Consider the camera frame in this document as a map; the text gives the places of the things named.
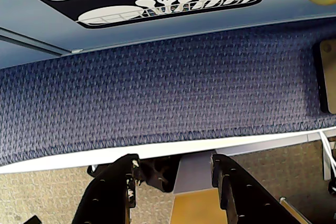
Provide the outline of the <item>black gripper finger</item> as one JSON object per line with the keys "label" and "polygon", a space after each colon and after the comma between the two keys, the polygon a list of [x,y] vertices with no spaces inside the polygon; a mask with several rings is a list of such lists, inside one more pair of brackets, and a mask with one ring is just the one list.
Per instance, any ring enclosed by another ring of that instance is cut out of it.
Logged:
{"label": "black gripper finger", "polygon": [[108,165],[86,188],[72,223],[130,223],[139,170],[137,154],[127,154]]}
{"label": "black gripper finger", "polygon": [[226,211],[227,223],[310,223],[226,155],[212,155],[212,186],[218,189],[219,207]]}

